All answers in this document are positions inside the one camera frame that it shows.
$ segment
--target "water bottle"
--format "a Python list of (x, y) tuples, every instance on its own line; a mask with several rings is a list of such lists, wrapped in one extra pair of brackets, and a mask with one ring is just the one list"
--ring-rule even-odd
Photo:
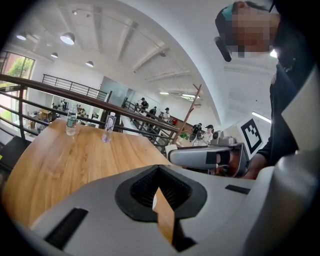
[(115, 123), (116, 123), (116, 114), (114, 112), (111, 112), (106, 117), (104, 133), (102, 136), (103, 142), (110, 142), (111, 141), (111, 134), (112, 134), (112, 131), (114, 130)]
[(76, 133), (78, 108), (76, 105), (72, 105), (68, 111), (68, 120), (66, 121), (66, 134), (72, 136)]

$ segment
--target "green tree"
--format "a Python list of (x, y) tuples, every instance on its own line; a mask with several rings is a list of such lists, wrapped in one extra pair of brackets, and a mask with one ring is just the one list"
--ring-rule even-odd
[(31, 72), (33, 63), (33, 59), (26, 58), (24, 62), (24, 57), (20, 57), (12, 64), (11, 68), (7, 72), (7, 75), (12, 77), (20, 77), (21, 74), (22, 78), (29, 78), (29, 73)]

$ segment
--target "black tape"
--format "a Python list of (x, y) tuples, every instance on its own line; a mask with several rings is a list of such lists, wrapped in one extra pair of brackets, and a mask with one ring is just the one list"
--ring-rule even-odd
[(217, 163), (217, 153), (216, 152), (207, 152), (205, 158), (206, 165), (212, 165)]
[(229, 161), (230, 161), (230, 152), (227, 151), (227, 152), (220, 152), (220, 158), (221, 158), (221, 161), (219, 163), (219, 165), (227, 165), (229, 164)]

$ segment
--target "white ceiling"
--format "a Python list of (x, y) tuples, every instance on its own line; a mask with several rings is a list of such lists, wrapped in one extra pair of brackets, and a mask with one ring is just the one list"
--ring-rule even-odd
[[(193, 84), (199, 83), (156, 34), (110, 8), (81, 2), (42, 2), (16, 30), (26, 31), (28, 40), (13, 36), (10, 43), (49, 59), (52, 52), (57, 52), (66, 62), (83, 65), (91, 60), (95, 68), (105, 62), (117, 63), (146, 81), (155, 92), (196, 93)], [(66, 32), (74, 33), (73, 46), (60, 40)], [(224, 63), (230, 87), (227, 117), (235, 119), (251, 111), (270, 116), (269, 87), (277, 59), (264, 54), (249, 58), (234, 55), (229, 63), (222, 57), (216, 61)]]

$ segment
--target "plastic bottle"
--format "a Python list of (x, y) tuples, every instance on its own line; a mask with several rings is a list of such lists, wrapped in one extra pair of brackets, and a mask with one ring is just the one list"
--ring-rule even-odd
[(114, 130), (116, 119), (117, 119), (116, 114), (114, 112), (111, 112), (106, 117), (104, 133), (102, 136), (103, 142), (110, 142), (111, 141), (111, 134), (112, 134), (112, 131)]
[(77, 113), (78, 109), (76, 105), (72, 105), (68, 111), (68, 120), (66, 121), (66, 134), (72, 136), (76, 133), (76, 123), (77, 123)]

